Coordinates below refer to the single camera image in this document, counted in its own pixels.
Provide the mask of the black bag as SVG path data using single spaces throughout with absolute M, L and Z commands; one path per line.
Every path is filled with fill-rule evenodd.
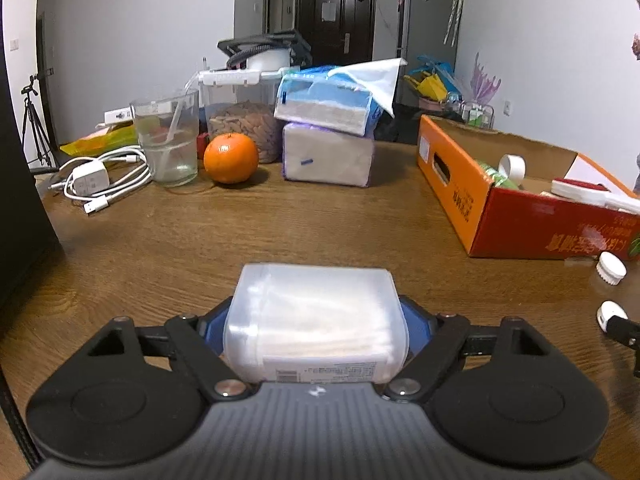
M 423 115 L 430 115 L 438 118 L 445 118 L 462 124 L 462 117 L 455 112 L 448 110 L 421 110 L 417 107 L 405 106 L 404 104 L 394 105 L 392 117 L 384 112 L 374 129 L 374 138 L 377 141 L 392 142 L 407 145 L 418 144 L 420 119 Z

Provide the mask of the clear container with nuts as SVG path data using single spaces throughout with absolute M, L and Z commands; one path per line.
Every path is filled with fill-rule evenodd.
M 198 90 L 209 137 L 243 133 L 258 148 L 259 162 L 278 162 L 282 153 L 283 122 L 274 117 L 277 92 L 284 75 L 298 66 L 278 70 L 201 70 Z

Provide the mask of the blue tissue pack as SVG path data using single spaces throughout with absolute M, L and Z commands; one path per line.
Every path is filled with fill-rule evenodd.
M 351 134 L 370 136 L 383 114 L 393 115 L 403 58 L 321 66 L 283 76 L 273 115 Z

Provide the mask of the dark brown door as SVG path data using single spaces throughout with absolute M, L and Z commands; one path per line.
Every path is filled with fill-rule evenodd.
M 373 58 L 376 0 L 295 0 L 295 29 L 312 64 L 350 65 Z

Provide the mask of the green bottle in box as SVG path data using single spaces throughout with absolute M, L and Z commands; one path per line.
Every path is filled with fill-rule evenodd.
M 500 174 L 500 172 L 490 165 L 486 164 L 486 162 L 482 162 L 478 160 L 477 165 L 480 166 L 480 169 L 484 171 L 487 177 L 490 177 L 490 180 L 496 188 L 507 188 L 508 190 L 518 190 L 518 185 L 515 184 L 511 179 Z

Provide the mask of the black and white appliance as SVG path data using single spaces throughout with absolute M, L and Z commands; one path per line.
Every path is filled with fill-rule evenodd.
M 220 40 L 217 48 L 228 56 L 228 70 L 276 72 L 312 64 L 311 45 L 296 29 Z

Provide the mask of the white round lid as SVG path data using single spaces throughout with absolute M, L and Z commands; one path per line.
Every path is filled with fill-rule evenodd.
M 603 333 L 606 334 L 608 332 L 608 322 L 610 322 L 612 318 L 622 318 L 623 320 L 626 320 L 628 315 L 619 304 L 616 304 L 615 301 L 605 300 L 600 305 L 596 314 L 598 325 Z

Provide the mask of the clear glass with straw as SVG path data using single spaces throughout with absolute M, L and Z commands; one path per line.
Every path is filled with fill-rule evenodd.
M 130 103 L 134 130 L 154 182 L 176 188 L 198 176 L 200 89 L 198 74 L 171 96 Z

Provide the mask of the translucent white plastic box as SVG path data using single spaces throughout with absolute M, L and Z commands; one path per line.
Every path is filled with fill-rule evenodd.
M 409 353 L 390 272 L 251 263 L 236 284 L 222 353 L 244 382 L 389 382 Z

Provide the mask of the orange fruit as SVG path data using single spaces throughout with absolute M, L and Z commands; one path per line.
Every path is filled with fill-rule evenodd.
M 259 165 L 255 142 L 243 133 L 232 132 L 215 136 L 204 152 L 206 174 L 221 184 L 247 181 Z

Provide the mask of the grey refrigerator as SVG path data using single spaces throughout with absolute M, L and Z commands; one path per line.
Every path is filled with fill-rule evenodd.
M 398 0 L 398 15 L 397 54 L 407 70 L 420 65 L 421 55 L 456 65 L 454 0 Z

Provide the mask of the white tape roll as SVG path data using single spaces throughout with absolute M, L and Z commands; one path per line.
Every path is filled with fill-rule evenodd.
M 526 175 L 526 161 L 521 156 L 505 154 L 500 159 L 498 173 L 515 185 L 520 185 Z

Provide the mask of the orange cardboard box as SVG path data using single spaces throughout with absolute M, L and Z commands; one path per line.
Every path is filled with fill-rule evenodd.
M 476 163 L 498 170 L 505 154 L 526 161 L 517 191 L 496 188 Z M 551 193 L 552 180 L 570 179 L 630 196 L 629 188 L 583 154 L 424 115 L 416 161 L 471 257 L 565 259 L 600 252 L 623 260 L 639 257 L 638 214 Z

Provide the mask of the white ribbed bottle cap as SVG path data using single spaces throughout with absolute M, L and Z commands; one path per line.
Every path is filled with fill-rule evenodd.
M 611 286 L 620 284 L 627 275 L 627 269 L 623 261 L 612 252 L 600 253 L 596 270 L 600 278 Z

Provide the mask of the black tripod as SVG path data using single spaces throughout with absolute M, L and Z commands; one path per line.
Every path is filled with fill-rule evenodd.
M 30 127 L 32 133 L 32 143 L 36 151 L 36 158 L 29 159 L 27 165 L 30 172 L 36 174 L 54 174 L 58 171 L 58 160 L 54 154 L 49 137 L 44 130 L 40 116 L 34 104 L 34 97 L 39 96 L 39 92 L 35 88 L 35 82 L 38 80 L 36 75 L 29 76 L 29 83 L 21 90 L 24 102 L 24 112 L 21 128 L 21 146 L 25 147 L 27 136 L 27 127 Z

